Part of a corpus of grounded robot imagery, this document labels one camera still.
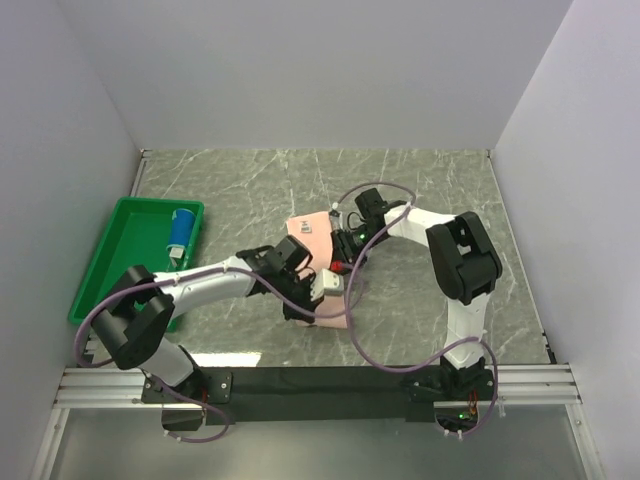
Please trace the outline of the pink towel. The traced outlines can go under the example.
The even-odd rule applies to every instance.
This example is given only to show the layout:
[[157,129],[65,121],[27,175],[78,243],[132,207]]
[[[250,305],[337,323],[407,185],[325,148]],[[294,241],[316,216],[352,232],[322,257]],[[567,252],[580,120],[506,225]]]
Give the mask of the pink towel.
[[[302,278],[309,275],[311,270],[319,273],[322,269],[329,269],[333,256],[333,242],[331,239],[332,226],[327,211],[291,217],[286,222],[287,233],[299,240],[311,253],[312,260],[309,267],[300,274]],[[344,296],[329,296],[318,305],[315,312],[331,315],[331,318],[317,318],[315,325],[323,328],[346,329]]]

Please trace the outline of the blue green crocodile towel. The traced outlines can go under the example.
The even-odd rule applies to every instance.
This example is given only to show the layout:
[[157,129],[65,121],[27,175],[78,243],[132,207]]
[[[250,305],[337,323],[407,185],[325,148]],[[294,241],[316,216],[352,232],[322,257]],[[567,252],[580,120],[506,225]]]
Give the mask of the blue green crocodile towel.
[[195,214],[185,208],[176,209],[172,214],[167,252],[173,266],[178,266],[185,257],[195,220]]

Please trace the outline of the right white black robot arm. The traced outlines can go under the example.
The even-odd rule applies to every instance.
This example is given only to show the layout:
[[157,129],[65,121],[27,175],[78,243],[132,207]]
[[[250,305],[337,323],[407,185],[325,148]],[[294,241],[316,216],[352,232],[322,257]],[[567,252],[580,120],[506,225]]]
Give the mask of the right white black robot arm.
[[439,214],[415,207],[411,201],[386,201],[372,183],[355,198],[360,224],[350,227],[334,205],[329,212],[332,261],[337,272],[362,265],[368,251],[389,238],[426,247],[436,282],[447,298],[446,352],[440,387],[452,399],[465,397],[475,386],[469,369],[483,358],[486,310],[503,267],[479,216]]

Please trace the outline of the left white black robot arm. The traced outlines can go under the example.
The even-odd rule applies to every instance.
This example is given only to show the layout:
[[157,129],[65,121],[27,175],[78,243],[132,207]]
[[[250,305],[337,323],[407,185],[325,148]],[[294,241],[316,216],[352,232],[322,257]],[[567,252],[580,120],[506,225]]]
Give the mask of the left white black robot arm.
[[324,299],[317,274],[300,276],[312,259],[288,235],[275,246],[241,250],[205,267],[169,273],[131,267],[91,324],[119,369],[157,377],[176,400],[187,402],[200,392],[199,367],[184,348],[166,339],[170,321],[217,301],[272,293],[282,300],[287,320],[310,323]]

